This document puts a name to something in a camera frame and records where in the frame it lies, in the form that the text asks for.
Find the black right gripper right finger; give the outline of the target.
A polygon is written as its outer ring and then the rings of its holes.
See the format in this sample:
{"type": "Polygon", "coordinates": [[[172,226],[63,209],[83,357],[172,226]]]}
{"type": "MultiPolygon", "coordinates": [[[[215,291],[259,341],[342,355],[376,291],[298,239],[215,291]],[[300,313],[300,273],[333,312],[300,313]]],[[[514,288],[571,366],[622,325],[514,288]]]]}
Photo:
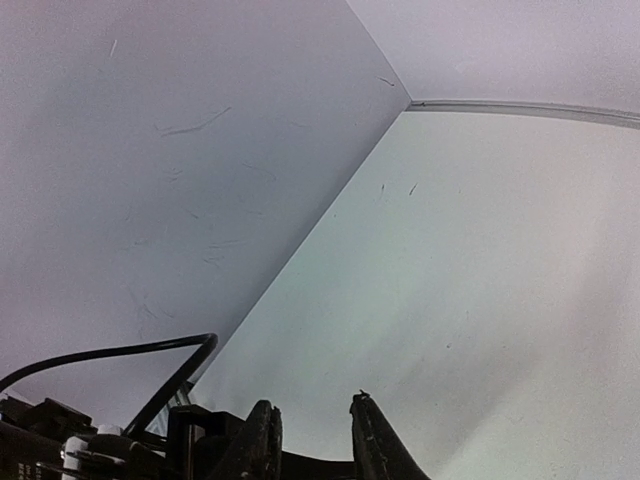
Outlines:
{"type": "Polygon", "coordinates": [[[349,412],[357,479],[425,480],[425,473],[370,394],[354,395],[349,412]]]}

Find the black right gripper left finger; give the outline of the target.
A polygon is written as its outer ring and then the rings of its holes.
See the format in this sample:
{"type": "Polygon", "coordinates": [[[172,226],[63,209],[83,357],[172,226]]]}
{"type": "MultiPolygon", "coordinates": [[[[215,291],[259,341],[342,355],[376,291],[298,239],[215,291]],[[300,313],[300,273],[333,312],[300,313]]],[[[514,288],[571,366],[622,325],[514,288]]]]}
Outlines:
{"type": "Polygon", "coordinates": [[[278,480],[282,463],[280,410],[259,400],[206,479],[278,480]]]}

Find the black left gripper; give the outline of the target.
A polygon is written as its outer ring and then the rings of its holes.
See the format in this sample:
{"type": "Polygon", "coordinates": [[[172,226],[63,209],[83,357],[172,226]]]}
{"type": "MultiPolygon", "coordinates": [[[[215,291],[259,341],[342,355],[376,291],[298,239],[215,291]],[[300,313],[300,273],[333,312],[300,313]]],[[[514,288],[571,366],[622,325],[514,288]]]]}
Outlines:
{"type": "Polygon", "coordinates": [[[233,446],[241,423],[195,405],[167,412],[164,436],[136,438],[47,400],[1,397],[3,479],[248,479],[233,446]]]}

